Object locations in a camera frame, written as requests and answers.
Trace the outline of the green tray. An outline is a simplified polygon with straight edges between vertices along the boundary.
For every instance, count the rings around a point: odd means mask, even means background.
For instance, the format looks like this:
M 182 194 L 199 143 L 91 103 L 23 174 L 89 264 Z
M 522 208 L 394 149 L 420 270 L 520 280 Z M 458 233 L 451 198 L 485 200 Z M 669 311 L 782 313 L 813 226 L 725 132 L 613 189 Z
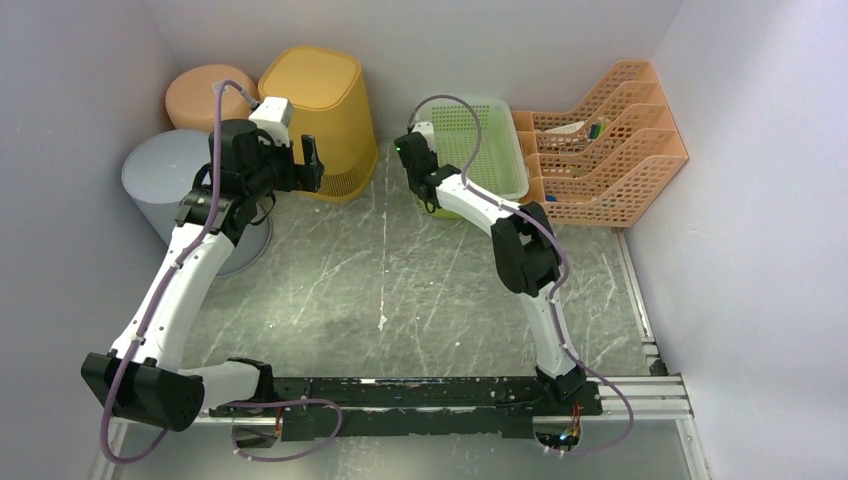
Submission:
M 439 219 L 460 219 L 461 216 L 453 211 L 446 210 L 432 206 L 429 203 L 425 203 L 423 200 L 418 200 L 419 205 L 425 210 L 427 214 L 434 218 Z

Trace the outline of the white perforated basket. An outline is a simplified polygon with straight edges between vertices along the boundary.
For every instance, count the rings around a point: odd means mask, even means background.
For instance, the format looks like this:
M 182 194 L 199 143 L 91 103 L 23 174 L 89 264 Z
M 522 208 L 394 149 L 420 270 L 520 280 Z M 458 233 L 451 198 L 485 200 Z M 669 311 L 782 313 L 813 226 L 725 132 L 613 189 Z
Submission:
M 415 121 L 434 127 L 438 164 L 461 168 L 471 156 L 470 181 L 507 200 L 529 190 L 527 167 L 511 110 L 502 100 L 466 97 L 474 111 L 449 99 L 434 99 L 415 114 Z

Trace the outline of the yellow slatted waste basket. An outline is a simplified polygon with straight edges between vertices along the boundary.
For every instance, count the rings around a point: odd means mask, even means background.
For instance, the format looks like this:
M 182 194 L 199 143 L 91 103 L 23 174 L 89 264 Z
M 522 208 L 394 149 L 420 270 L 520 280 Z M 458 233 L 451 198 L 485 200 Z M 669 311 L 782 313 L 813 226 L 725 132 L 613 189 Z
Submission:
M 315 198 L 342 203 L 357 198 L 370 182 L 378 147 L 365 76 L 353 56 L 316 46 L 285 50 L 259 80 L 263 98 L 285 97 L 294 106 L 289 132 L 314 137 L 325 167 Z

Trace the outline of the large orange plastic bucket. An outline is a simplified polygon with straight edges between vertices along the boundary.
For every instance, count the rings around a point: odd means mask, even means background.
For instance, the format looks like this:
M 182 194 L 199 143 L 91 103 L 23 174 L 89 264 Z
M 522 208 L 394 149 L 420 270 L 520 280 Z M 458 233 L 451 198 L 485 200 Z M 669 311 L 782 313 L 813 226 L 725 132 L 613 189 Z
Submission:
M 214 127 L 216 87 L 233 80 L 259 100 L 256 83 L 242 70 L 225 64 L 208 64 L 188 70 L 175 78 L 165 93 L 165 108 L 176 129 L 209 133 Z

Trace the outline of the grey plastic bin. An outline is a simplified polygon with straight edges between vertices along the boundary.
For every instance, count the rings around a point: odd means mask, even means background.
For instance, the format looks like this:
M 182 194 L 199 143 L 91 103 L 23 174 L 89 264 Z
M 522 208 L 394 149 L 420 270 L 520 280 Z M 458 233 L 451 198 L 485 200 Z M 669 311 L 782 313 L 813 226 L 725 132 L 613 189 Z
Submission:
M 199 169 L 211 161 L 208 137 L 206 132 L 190 129 L 160 133 L 140 144 L 124 163 L 124 189 L 165 244 L 170 243 L 181 200 Z M 247 227 L 217 276 L 234 275 L 255 263 L 271 237 L 269 219 Z

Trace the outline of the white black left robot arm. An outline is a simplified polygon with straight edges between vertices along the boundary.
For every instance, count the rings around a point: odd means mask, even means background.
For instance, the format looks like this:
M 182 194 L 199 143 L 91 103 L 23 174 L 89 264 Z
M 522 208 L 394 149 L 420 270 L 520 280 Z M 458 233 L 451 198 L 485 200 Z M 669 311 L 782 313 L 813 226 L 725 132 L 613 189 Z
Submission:
M 183 144 L 161 148 L 161 159 L 178 153 L 193 158 L 206 153 L 208 159 L 195 165 L 175 211 L 167 253 L 137 312 L 106 352 L 86 356 L 81 377 L 107 420 L 180 432 L 204 409 L 237 402 L 261 416 L 275 406 L 268 364 L 235 358 L 185 370 L 185 344 L 213 280 L 245 232 L 262 221 L 261 200 L 279 192 L 318 191 L 325 167 L 309 134 L 300 137 L 297 160 L 280 123 L 226 120 L 206 142 L 195 130 L 168 136 Z

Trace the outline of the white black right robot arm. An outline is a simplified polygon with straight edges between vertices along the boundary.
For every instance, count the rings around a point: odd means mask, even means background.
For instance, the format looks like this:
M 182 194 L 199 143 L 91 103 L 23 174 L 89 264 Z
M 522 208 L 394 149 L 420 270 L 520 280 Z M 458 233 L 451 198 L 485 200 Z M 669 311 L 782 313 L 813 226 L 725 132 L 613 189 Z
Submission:
M 572 350 L 559 288 L 568 276 L 564 254 L 540 204 L 504 200 L 438 164 L 425 136 L 412 131 L 394 140 L 410 190 L 425 205 L 444 207 L 489 235 L 501 283 L 518 296 L 536 349 L 539 398 L 562 414 L 578 399 L 586 373 Z

